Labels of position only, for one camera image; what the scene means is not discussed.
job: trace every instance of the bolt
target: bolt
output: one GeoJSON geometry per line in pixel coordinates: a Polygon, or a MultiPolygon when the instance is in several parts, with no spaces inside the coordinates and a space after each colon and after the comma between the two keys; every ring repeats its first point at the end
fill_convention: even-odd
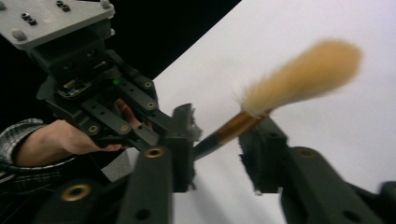
{"type": "Polygon", "coordinates": [[[32,18],[28,19],[27,23],[29,23],[30,25],[37,25],[37,21],[35,19],[32,19],[32,18]]]}
{"type": "Polygon", "coordinates": [[[108,0],[100,0],[100,5],[103,9],[111,8],[110,2],[108,0]]]}
{"type": "Polygon", "coordinates": [[[6,10],[7,8],[6,8],[6,5],[4,4],[4,2],[3,1],[0,1],[0,11],[1,10],[6,10]]]}
{"type": "Polygon", "coordinates": [[[62,10],[63,10],[64,12],[70,11],[70,7],[69,7],[68,5],[62,5],[61,8],[62,8],[62,10]]]}
{"type": "Polygon", "coordinates": [[[63,1],[56,1],[56,6],[61,7],[64,5],[63,1]]]}
{"type": "Polygon", "coordinates": [[[18,28],[11,29],[12,36],[18,41],[27,39],[26,34],[18,28]]]}

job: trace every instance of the white surface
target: white surface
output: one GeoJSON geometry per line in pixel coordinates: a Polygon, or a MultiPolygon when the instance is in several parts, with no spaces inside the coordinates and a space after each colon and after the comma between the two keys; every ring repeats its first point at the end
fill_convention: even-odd
{"type": "MultiPolygon", "coordinates": [[[[348,182],[396,180],[396,2],[243,0],[156,79],[162,111],[192,103],[204,136],[235,115],[258,79],[322,38],[364,53],[359,77],[331,95],[279,108],[289,145],[321,152],[348,182]]],[[[175,196],[175,223],[285,223],[277,195],[257,197],[236,141],[195,163],[198,191],[175,196]]]]}

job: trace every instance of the robotic arm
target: robotic arm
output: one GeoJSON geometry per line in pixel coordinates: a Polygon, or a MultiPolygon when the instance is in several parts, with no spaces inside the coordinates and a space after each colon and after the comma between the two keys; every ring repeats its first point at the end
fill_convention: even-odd
{"type": "MultiPolygon", "coordinates": [[[[99,146],[122,143],[141,151],[134,173],[114,184],[65,184],[36,223],[171,223],[171,194],[191,186],[193,142],[201,132],[191,105],[165,115],[152,80],[105,48],[114,33],[109,22],[114,14],[107,0],[0,1],[1,35],[48,74],[37,98],[99,146]],[[143,124],[133,130],[114,109],[118,98],[153,128],[143,124]]],[[[289,148],[270,119],[240,136],[240,145],[256,192],[282,189],[289,223],[396,221],[395,182],[378,195],[348,185],[315,150],[289,148]]]]}

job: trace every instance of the metal plate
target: metal plate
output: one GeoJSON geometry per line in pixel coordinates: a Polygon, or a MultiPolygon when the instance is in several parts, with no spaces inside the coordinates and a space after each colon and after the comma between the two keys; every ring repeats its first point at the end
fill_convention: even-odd
{"type": "Polygon", "coordinates": [[[63,11],[57,2],[59,1],[0,0],[0,4],[5,6],[0,8],[0,34],[17,49],[31,49],[115,14],[113,5],[108,1],[101,1],[107,5],[102,7],[103,3],[98,2],[63,0],[69,6],[69,11],[63,11]],[[24,20],[24,13],[29,14],[36,24],[31,25],[24,20]],[[15,33],[16,30],[22,31],[26,38],[15,38],[13,31],[15,33]]]}

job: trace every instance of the screw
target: screw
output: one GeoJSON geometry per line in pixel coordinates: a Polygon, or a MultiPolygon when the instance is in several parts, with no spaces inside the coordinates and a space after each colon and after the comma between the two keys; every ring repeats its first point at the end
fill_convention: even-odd
{"type": "Polygon", "coordinates": [[[22,13],[22,14],[21,14],[21,17],[23,18],[24,21],[27,21],[27,20],[30,19],[29,13],[22,13]]]}
{"type": "Polygon", "coordinates": [[[18,41],[27,39],[26,34],[18,28],[11,29],[12,36],[18,41]]]}
{"type": "Polygon", "coordinates": [[[56,6],[61,7],[64,5],[63,1],[56,1],[56,6]]]}
{"type": "Polygon", "coordinates": [[[37,21],[35,21],[35,19],[32,18],[28,19],[27,23],[29,23],[30,25],[37,25],[37,21]]]}
{"type": "Polygon", "coordinates": [[[152,108],[152,107],[154,107],[154,106],[155,106],[154,103],[148,103],[148,108],[152,108]]]}
{"type": "Polygon", "coordinates": [[[161,148],[152,148],[145,152],[145,156],[150,159],[159,158],[165,152],[161,148]]]}
{"type": "Polygon", "coordinates": [[[300,149],[297,150],[297,152],[298,152],[298,154],[301,157],[305,157],[305,158],[308,158],[308,159],[312,159],[312,158],[316,157],[315,152],[313,150],[311,150],[311,149],[300,148],[300,149]]]}
{"type": "Polygon", "coordinates": [[[92,125],[92,126],[88,129],[88,131],[89,131],[90,133],[96,133],[96,132],[98,131],[98,126],[92,125]]]}
{"type": "Polygon", "coordinates": [[[69,7],[68,5],[62,5],[61,8],[62,8],[62,10],[63,10],[64,12],[70,11],[70,7],[69,7]]]}
{"type": "Polygon", "coordinates": [[[4,2],[3,1],[0,1],[0,11],[1,10],[6,10],[7,8],[6,8],[6,5],[4,4],[4,2]]]}
{"type": "Polygon", "coordinates": [[[100,5],[103,9],[111,8],[110,2],[108,0],[100,0],[100,5]]]}
{"type": "Polygon", "coordinates": [[[93,58],[96,55],[96,53],[97,53],[96,49],[91,49],[90,51],[88,51],[87,57],[93,58]]]}
{"type": "Polygon", "coordinates": [[[67,63],[64,65],[64,70],[68,71],[68,70],[72,70],[74,68],[74,63],[67,63]]]}
{"type": "Polygon", "coordinates": [[[120,127],[120,131],[122,131],[122,132],[126,132],[126,131],[128,131],[128,125],[122,125],[121,127],[120,127]]]}

